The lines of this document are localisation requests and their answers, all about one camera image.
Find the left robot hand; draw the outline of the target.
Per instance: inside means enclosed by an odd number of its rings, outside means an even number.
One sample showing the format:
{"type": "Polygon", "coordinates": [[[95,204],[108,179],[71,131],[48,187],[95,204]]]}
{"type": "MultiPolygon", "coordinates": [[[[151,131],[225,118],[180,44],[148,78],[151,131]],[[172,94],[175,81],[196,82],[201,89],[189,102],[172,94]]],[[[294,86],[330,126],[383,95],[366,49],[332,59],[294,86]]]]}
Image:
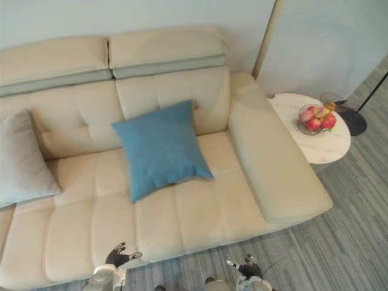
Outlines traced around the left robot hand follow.
{"type": "Polygon", "coordinates": [[[105,264],[110,264],[119,268],[129,261],[140,259],[143,256],[142,252],[136,252],[130,255],[124,254],[126,249],[125,242],[119,243],[115,246],[105,259],[105,264]]]}

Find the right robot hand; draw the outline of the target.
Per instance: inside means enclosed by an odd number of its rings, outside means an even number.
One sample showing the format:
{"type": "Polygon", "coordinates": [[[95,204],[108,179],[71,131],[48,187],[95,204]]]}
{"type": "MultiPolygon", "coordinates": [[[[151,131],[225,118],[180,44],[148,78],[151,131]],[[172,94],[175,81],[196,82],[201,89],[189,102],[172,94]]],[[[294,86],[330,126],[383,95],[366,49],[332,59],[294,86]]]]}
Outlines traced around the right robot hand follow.
{"type": "Polygon", "coordinates": [[[247,254],[245,262],[245,264],[237,264],[231,259],[226,259],[227,265],[236,269],[242,276],[245,276],[246,279],[250,279],[253,276],[260,278],[263,276],[263,273],[252,254],[247,254]]]}

